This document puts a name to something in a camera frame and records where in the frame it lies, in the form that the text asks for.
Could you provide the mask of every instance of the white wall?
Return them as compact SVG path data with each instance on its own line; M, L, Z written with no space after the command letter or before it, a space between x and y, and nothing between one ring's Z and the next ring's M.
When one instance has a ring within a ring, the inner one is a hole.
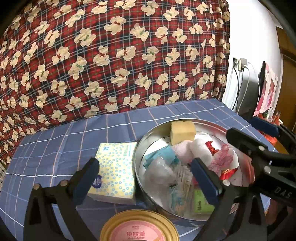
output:
M272 12L269 11L269 10L267 10L267 11L268 11L269 15L271 16L271 18L272 18L272 20L273 20L275 26L284 29L284 28L281 26L281 24L279 23L279 21L276 19L276 17L272 14Z
M230 55L227 85L222 102L232 108L236 98L237 79L233 72L230 79L233 58L246 58L255 68L256 75L251 66L250 83L240 113L247 110L250 103L257 98L258 74L265 61L280 77L281 53L279 50L276 26L267 9L258 0L228 0L230 11ZM245 91L248 71L244 72L244 79L240 99Z
M284 71L284 56L281 54L281 74L279 76L279 82L278 82L278 86L277 86L275 96L274 96L274 105L273 105L274 108L273 108L272 112L270 112L271 116L274 114L276 104L277 104L277 102L279 100L279 94L281 92L281 82L282 82L282 79L283 79L283 71Z

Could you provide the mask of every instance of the gold can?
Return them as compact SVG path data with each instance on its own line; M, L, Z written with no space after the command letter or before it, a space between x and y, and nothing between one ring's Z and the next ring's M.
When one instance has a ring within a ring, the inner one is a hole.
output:
M116 214L103 226L100 241L179 241L175 226L164 216L148 210Z

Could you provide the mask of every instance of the wall socket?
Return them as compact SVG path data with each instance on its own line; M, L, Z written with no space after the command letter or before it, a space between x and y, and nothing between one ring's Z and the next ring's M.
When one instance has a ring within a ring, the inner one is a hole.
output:
M239 59L238 62L239 62L239 64L238 64L237 68L239 71L242 71L242 61Z
M234 68L237 68L238 67L238 59L237 58L233 58L232 66Z

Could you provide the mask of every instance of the tissue pack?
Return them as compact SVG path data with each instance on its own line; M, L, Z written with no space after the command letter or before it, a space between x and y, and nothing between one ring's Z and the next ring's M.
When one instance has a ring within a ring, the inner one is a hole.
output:
M99 173L88 196L102 202L136 204L133 155L136 142L101 143L96 153Z

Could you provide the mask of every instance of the pink label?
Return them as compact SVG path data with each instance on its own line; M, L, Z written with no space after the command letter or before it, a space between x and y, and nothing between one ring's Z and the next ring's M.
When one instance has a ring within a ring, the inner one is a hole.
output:
M117 226L109 239L109 241L129 240L165 241L165 236L155 225L145 221L133 220Z

